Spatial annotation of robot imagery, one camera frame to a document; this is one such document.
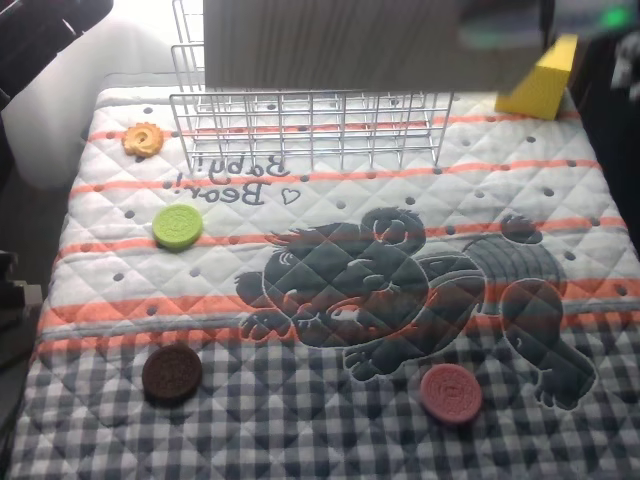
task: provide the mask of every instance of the silver wire grid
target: silver wire grid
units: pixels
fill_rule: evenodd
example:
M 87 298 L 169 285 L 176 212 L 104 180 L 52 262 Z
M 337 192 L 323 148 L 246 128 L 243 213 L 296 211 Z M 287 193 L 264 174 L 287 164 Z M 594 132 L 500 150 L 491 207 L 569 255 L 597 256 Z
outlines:
M 192 175 L 220 161 L 226 174 L 238 158 L 253 168 L 277 158 L 298 172 L 319 162 L 341 172 L 402 169 L 416 158 L 437 165 L 453 93 L 207 89 L 202 0 L 174 0 L 173 9 L 182 93 L 170 102 Z

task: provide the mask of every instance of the yellow block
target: yellow block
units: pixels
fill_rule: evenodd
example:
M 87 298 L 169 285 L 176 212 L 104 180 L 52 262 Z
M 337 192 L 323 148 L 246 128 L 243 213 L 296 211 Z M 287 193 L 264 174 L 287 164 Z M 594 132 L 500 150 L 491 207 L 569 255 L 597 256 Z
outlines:
M 569 81 L 578 37 L 563 35 L 511 95 L 498 95 L 496 111 L 553 120 Z

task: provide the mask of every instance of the bear illustration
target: bear illustration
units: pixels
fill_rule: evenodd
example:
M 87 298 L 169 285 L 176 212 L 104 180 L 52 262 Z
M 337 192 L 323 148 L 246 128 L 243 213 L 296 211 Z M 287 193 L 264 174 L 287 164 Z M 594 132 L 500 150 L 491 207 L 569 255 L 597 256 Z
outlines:
M 360 381 L 449 345 L 474 312 L 500 315 L 513 349 L 540 372 L 536 398 L 573 409 L 595 382 L 591 362 L 560 337 L 565 274 L 523 217 L 479 235 L 462 251 L 420 255 L 419 216 L 378 208 L 360 225 L 333 223 L 277 235 L 263 272 L 236 279 L 256 310 L 246 338 L 290 327 L 311 347 L 344 348 Z

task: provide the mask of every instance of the quilted mat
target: quilted mat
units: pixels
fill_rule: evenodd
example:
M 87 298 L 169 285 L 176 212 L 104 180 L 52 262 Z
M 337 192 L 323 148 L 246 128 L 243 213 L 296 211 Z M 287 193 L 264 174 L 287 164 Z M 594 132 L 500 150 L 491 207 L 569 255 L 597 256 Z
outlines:
M 640 265 L 580 119 L 456 95 L 437 166 L 203 162 L 189 177 L 160 87 L 99 98 L 18 420 L 15 479 L 633 478 Z M 152 122 L 160 154 L 124 154 Z M 151 222 L 185 203 L 181 253 Z M 150 353 L 184 342 L 202 384 L 145 401 Z M 456 363 L 484 400 L 421 404 Z

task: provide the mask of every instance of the black and white checkered fabric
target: black and white checkered fabric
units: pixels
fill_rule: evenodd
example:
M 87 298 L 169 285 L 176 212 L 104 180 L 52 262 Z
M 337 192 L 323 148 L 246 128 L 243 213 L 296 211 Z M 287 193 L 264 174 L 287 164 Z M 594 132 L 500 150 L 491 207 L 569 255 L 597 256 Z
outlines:
M 468 331 L 393 375 L 354 380 L 338 349 L 292 342 L 191 342 L 196 396 L 144 401 L 141 371 L 162 344 L 44 350 L 28 379 L 13 479 L 584 479 L 640 472 L 640 331 L 633 323 L 565 330 L 598 375 L 571 411 L 536 401 L 537 372 L 496 332 Z M 455 362 L 484 404 L 465 427 L 439 424 L 422 375 Z

